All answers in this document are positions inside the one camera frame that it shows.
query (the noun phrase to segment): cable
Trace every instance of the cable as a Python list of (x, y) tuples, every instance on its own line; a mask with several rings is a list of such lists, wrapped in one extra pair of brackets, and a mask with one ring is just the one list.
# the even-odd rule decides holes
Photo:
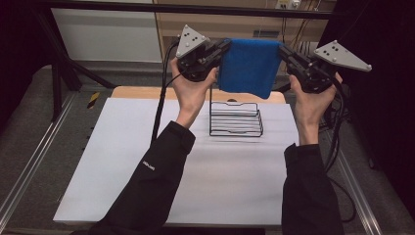
[(340, 188), (346, 194), (346, 196), (348, 197), (348, 199), (351, 202), (351, 207), (352, 207), (353, 213), (352, 213), (352, 215), (351, 215), (350, 218), (342, 219), (342, 222), (346, 223), (346, 222), (353, 221), (356, 218), (356, 214), (357, 214), (356, 204), (354, 203), (353, 198), (351, 197), (351, 195), (349, 194), (349, 192), (344, 187), (342, 187), (342, 185), (340, 185), (340, 183), (338, 183), (336, 180), (334, 180), (331, 177), (329, 177), (329, 180), (332, 181), (332, 183), (334, 185), (338, 186), (338, 188)]
[(178, 74), (177, 76), (175, 76), (165, 87), (168, 87), (177, 77), (179, 77), (184, 72), (186, 72), (186, 70), (184, 70), (183, 72), (181, 72), (180, 74)]
[(283, 43), (285, 44), (285, 30), (287, 28), (287, 18), (283, 18), (281, 23), (281, 34), (283, 35)]
[(174, 47), (176, 47), (179, 44), (179, 42), (180, 42), (180, 38), (177, 38), (176, 41), (173, 41), (171, 43), (171, 45), (168, 47), (168, 49), (165, 53), (165, 57), (164, 57), (163, 65), (162, 65), (161, 93), (160, 93), (159, 105), (158, 105), (157, 111), (156, 111), (155, 123), (154, 123), (154, 126), (153, 126), (153, 134), (152, 134), (151, 144), (153, 144), (153, 142), (157, 139), (157, 135), (158, 135), (158, 132), (159, 132), (159, 127), (160, 127), (161, 113), (162, 113), (162, 108), (164, 106), (165, 92), (167, 91), (167, 86), (166, 86), (165, 81), (166, 81), (166, 74), (167, 74), (168, 59), (170, 57), (171, 50)]
[[(268, 0), (265, 0), (265, 9), (267, 9), (267, 8), (268, 8)], [(257, 38), (260, 38), (260, 32), (262, 31), (262, 26), (263, 26), (263, 17), (260, 21), (260, 27), (259, 27), (259, 32), (258, 32), (258, 37)]]
[(340, 83), (336, 80), (335, 77), (330, 77), (330, 79), (332, 80), (333, 84), (336, 86), (339, 94), (340, 94), (340, 98), (341, 98), (341, 103), (340, 103), (340, 108), (339, 108), (339, 114), (336, 118), (336, 123), (333, 129), (333, 140), (332, 140), (332, 144), (330, 146), (330, 150), (329, 150), (329, 154), (326, 160), (326, 163), (324, 164), (324, 167), (326, 169), (326, 172), (328, 172), (330, 170), (330, 168), (333, 166), (334, 161), (336, 160), (337, 154), (335, 153), (335, 148), (337, 146), (337, 142), (339, 139), (339, 131), (340, 131), (340, 126), (342, 124), (342, 119), (341, 117), (344, 115), (345, 113), (345, 99), (346, 99), (346, 95), (343, 92), (342, 86), (340, 85)]

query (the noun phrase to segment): black jacket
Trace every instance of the black jacket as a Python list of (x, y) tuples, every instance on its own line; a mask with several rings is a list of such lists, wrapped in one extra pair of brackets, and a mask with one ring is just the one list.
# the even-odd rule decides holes
[[(105, 217), (90, 235), (153, 235), (167, 220), (195, 136), (174, 121), (165, 128), (138, 164)], [(344, 234), (338, 201), (324, 172), (318, 145), (285, 152), (282, 227), (290, 234)]]

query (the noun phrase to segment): blue cloth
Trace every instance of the blue cloth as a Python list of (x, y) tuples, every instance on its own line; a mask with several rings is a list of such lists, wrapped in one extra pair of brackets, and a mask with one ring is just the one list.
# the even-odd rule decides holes
[(251, 93), (262, 99), (271, 94), (281, 63), (281, 42), (260, 39), (231, 39), (231, 47), (223, 56), (217, 84), (220, 90)]

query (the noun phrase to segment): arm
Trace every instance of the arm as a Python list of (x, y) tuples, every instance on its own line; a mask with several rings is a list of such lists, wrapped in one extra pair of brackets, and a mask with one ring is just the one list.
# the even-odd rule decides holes
[(324, 170), (318, 146), (318, 124), (333, 101), (336, 88), (306, 94), (294, 76), (296, 118), (300, 145), (285, 151), (287, 179), (284, 184), (282, 227), (290, 234), (344, 234), (336, 193)]
[[(173, 77), (177, 76), (177, 60), (172, 60), (170, 65)], [(183, 76), (173, 81), (180, 105), (176, 122), (171, 121), (152, 144), (105, 217), (89, 230), (90, 235), (148, 235), (161, 229), (180, 184), (186, 157), (195, 142), (188, 128), (199, 114), (214, 81), (215, 69), (203, 82), (191, 82)]]

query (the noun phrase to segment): black wire rack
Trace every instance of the black wire rack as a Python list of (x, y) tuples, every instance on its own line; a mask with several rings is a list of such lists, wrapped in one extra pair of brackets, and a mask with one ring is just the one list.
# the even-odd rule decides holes
[(209, 135), (260, 137), (262, 119), (257, 103), (212, 102), (210, 89)]

